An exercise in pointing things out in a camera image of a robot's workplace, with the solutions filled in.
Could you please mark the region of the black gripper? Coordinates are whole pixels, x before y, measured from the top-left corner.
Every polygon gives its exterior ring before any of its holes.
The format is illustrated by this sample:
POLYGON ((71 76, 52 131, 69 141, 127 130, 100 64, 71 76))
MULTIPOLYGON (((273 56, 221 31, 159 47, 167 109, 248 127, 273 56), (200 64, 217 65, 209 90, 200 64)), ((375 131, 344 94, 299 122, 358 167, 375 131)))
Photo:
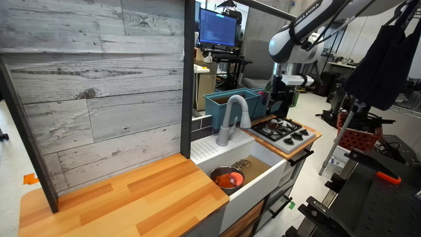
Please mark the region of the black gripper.
POLYGON ((296 90, 286 85, 274 85, 270 94, 270 114, 286 119, 290 107, 295 103, 296 90))

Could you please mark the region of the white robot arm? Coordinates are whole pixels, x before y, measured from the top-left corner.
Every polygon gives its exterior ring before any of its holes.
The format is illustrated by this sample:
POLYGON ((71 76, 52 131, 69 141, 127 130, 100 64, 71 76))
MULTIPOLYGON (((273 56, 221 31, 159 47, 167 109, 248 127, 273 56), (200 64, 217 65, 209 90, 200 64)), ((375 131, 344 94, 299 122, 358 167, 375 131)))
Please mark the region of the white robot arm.
MULTIPOLYGON (((291 61, 295 47, 302 45, 308 51, 317 45, 317 41, 308 45, 305 39, 328 20, 341 18, 352 20, 365 14, 375 2, 382 7, 386 6, 386 0, 317 0, 309 11, 292 20, 271 39, 269 44, 271 59, 277 64, 291 61)), ((400 68, 392 66, 395 59, 401 59, 399 49, 405 40, 403 10, 408 7, 400 5, 394 18, 382 26, 365 59, 344 85, 344 90, 358 102, 382 111, 392 107, 403 80, 400 68)))

